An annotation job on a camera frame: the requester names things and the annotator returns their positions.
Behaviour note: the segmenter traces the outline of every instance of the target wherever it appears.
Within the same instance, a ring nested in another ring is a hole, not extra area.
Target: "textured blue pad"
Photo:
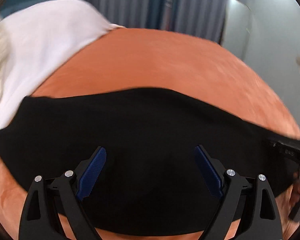
[[[100,148],[79,180],[78,192],[76,195],[78,200],[82,201],[84,197],[90,195],[105,163],[106,150],[104,148]]]
[[[199,146],[194,150],[194,159],[210,194],[221,199],[223,197],[222,180]]]

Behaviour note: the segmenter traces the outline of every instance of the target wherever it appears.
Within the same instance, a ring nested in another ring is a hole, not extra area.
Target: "folded black garment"
[[[168,236],[204,230],[217,208],[194,162],[199,144],[241,176],[266,175],[275,196],[285,191],[297,165],[262,143],[273,134],[166,89],[26,97],[0,130],[0,157],[28,190],[35,176],[59,177],[102,146],[106,164],[83,201],[93,225]]]

